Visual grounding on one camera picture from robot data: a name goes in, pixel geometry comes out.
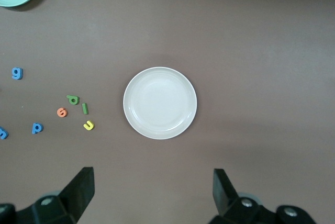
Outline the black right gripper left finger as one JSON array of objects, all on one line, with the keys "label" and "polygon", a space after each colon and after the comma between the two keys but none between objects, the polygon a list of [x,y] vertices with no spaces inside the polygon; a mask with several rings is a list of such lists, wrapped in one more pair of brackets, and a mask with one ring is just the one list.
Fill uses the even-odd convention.
[{"label": "black right gripper left finger", "polygon": [[1,204],[1,223],[77,223],[94,196],[94,169],[82,168],[58,195],[41,197],[17,211]]}]

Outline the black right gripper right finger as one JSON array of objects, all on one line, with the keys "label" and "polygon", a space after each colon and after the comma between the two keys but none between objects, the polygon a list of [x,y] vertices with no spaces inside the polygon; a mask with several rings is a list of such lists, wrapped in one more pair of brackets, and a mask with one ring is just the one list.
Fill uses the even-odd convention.
[{"label": "black right gripper right finger", "polygon": [[280,205],[275,212],[248,196],[239,196],[223,169],[214,169],[213,198],[218,210],[210,223],[315,223],[305,210]]}]

